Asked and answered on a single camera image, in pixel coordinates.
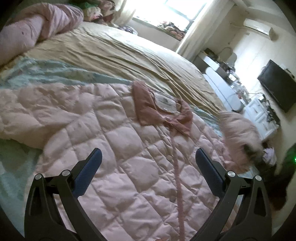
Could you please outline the light blue cartoon blanket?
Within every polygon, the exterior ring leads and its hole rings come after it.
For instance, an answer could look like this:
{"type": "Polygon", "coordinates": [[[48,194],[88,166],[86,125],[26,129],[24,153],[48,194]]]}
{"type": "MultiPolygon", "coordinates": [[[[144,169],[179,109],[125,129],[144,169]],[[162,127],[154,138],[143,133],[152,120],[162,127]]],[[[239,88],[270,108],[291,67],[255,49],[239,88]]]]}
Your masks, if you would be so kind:
{"type": "MultiPolygon", "coordinates": [[[[1,73],[1,89],[62,83],[65,85],[125,84],[130,80],[113,78],[54,60],[23,58],[1,73]]],[[[33,173],[41,149],[17,141],[1,140],[1,205],[4,209],[22,211],[27,178],[33,173]]]]}

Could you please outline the pink rolled duvet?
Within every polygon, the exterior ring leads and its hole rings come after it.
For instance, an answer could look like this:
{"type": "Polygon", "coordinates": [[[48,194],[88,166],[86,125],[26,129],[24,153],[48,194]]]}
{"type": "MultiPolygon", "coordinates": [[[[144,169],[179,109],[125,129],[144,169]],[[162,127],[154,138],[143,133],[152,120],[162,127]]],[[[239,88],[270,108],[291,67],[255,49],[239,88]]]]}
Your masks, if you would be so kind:
{"type": "Polygon", "coordinates": [[[1,65],[32,49],[37,42],[78,27],[83,11],[68,4],[39,3],[21,10],[1,30],[1,65]]]}

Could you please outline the pink quilted down coat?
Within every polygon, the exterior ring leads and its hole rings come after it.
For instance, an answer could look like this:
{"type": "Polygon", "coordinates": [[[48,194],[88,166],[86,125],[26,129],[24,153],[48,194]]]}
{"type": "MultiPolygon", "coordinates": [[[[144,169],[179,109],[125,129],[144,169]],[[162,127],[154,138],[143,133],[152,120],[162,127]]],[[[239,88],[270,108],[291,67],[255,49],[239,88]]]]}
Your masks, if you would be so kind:
{"type": "Polygon", "coordinates": [[[215,133],[189,105],[145,83],[54,83],[1,90],[1,138],[43,152],[36,174],[58,176],[98,148],[102,163],[78,201],[105,240],[192,240],[219,198],[200,171],[201,148],[238,176],[245,147],[260,150],[254,128],[247,137],[215,133]]]}

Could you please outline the pile of clothes by headboard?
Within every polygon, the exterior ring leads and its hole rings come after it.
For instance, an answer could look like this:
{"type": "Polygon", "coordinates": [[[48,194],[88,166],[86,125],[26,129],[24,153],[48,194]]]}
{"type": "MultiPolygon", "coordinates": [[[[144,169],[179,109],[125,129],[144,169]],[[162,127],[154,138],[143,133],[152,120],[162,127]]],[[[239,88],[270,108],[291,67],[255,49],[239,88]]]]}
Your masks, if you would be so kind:
{"type": "Polygon", "coordinates": [[[114,1],[70,1],[83,11],[84,21],[107,25],[115,13],[114,1]]]}

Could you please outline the left cream curtain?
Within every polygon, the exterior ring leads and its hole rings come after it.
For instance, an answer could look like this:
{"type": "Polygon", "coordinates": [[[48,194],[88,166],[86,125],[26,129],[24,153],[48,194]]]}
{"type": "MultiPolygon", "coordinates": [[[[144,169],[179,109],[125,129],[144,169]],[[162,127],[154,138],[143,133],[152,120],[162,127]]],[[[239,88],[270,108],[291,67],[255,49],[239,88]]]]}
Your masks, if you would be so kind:
{"type": "Polygon", "coordinates": [[[125,26],[133,17],[141,1],[139,0],[117,0],[112,23],[125,26]]]}

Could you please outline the right cream curtain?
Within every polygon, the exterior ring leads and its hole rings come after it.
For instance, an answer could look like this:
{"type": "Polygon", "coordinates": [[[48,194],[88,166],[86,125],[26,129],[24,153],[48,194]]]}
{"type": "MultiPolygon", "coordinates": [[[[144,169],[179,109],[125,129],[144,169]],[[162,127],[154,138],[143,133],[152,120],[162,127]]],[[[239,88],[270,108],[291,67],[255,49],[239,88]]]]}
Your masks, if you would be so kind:
{"type": "Polygon", "coordinates": [[[194,60],[233,6],[234,1],[208,1],[189,27],[176,53],[188,61],[194,60]]]}

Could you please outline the white vanity desk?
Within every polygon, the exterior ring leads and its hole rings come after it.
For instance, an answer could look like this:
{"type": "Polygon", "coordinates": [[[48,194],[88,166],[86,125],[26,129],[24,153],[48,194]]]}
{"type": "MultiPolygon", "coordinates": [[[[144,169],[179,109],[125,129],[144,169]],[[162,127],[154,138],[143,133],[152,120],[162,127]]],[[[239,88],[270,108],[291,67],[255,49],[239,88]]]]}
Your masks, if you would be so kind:
{"type": "Polygon", "coordinates": [[[240,113],[243,110],[243,103],[240,101],[236,92],[225,81],[227,77],[226,72],[218,63],[204,52],[200,52],[193,64],[202,72],[228,111],[240,113]]]}

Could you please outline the black wall television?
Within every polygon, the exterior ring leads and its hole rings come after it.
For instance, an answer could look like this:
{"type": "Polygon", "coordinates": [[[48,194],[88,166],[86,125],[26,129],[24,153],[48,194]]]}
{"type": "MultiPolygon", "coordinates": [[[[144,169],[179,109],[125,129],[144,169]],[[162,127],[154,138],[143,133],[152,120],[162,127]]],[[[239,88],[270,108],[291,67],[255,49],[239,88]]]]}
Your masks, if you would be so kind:
{"type": "Polygon", "coordinates": [[[269,60],[257,79],[285,113],[295,104],[295,81],[274,61],[269,60]]]}

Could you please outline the tan bed sheet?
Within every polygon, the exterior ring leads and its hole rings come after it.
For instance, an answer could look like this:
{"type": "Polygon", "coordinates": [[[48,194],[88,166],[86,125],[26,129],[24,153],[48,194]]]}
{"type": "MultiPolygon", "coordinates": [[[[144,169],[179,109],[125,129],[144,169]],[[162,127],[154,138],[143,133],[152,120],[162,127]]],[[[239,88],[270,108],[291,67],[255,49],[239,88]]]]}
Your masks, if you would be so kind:
{"type": "Polygon", "coordinates": [[[114,78],[144,81],[147,85],[182,98],[213,115],[225,110],[201,71],[174,51],[122,30],[82,23],[55,35],[24,56],[58,60],[114,78]]]}

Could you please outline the cream curtain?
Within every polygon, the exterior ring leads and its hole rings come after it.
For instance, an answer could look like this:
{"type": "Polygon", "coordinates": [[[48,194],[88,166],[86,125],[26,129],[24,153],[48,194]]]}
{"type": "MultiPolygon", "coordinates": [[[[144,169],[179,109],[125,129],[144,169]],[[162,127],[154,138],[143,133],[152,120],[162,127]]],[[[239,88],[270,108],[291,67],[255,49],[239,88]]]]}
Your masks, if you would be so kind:
{"type": "Polygon", "coordinates": [[[208,1],[189,27],[176,53],[188,61],[194,60],[233,6],[234,1],[208,1]]]}
{"type": "Polygon", "coordinates": [[[141,1],[139,0],[117,0],[112,23],[125,26],[133,17],[141,1]]]}

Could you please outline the white drawer dresser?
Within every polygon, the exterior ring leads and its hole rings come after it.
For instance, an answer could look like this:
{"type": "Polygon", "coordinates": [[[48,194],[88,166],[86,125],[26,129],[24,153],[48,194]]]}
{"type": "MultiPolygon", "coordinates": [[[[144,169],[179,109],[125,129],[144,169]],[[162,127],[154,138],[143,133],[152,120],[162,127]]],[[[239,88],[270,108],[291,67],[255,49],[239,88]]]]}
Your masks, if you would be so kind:
{"type": "Polygon", "coordinates": [[[266,102],[259,98],[254,98],[245,106],[243,116],[256,126],[260,139],[263,142],[274,136],[280,127],[269,114],[266,102]]]}

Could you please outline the clothes on window sill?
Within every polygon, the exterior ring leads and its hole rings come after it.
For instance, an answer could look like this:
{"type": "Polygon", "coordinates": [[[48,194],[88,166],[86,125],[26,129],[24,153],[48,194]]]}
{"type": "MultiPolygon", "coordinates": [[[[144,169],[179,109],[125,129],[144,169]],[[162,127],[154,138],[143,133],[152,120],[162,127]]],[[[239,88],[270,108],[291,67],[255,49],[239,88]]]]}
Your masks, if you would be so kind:
{"type": "Polygon", "coordinates": [[[186,33],[187,30],[180,30],[174,23],[172,22],[162,22],[158,25],[158,28],[166,32],[168,35],[174,37],[175,39],[181,41],[186,33]]]}

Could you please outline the white wall air conditioner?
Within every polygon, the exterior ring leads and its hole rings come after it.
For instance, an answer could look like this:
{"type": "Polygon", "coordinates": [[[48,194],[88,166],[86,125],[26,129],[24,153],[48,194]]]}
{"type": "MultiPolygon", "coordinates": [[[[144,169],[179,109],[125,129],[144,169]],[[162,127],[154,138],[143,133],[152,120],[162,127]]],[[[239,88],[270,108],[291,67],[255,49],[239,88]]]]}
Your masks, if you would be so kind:
{"type": "Polygon", "coordinates": [[[244,27],[253,30],[254,32],[267,37],[271,41],[275,41],[278,39],[277,34],[275,33],[274,29],[269,25],[264,23],[252,20],[252,19],[245,19],[243,22],[244,27]]]}

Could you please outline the oval vanity mirror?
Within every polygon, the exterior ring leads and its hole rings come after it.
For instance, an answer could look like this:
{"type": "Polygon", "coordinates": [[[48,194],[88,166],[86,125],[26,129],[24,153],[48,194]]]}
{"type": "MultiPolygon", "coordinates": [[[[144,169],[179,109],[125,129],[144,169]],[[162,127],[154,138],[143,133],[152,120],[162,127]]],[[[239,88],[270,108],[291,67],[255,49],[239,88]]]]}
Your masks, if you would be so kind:
{"type": "Polygon", "coordinates": [[[233,49],[231,47],[225,47],[223,48],[219,53],[219,62],[220,63],[225,63],[229,67],[234,67],[235,62],[237,60],[237,55],[234,53],[233,49]]]}

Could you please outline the window with dark frame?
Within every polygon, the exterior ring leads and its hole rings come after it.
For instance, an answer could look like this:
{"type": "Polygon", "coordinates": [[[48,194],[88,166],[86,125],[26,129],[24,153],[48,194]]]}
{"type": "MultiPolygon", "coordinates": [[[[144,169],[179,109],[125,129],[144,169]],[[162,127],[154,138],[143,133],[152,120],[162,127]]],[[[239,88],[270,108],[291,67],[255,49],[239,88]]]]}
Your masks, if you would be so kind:
{"type": "Polygon", "coordinates": [[[185,30],[207,3],[203,0],[138,1],[133,17],[154,26],[173,23],[180,30],[185,30]]]}

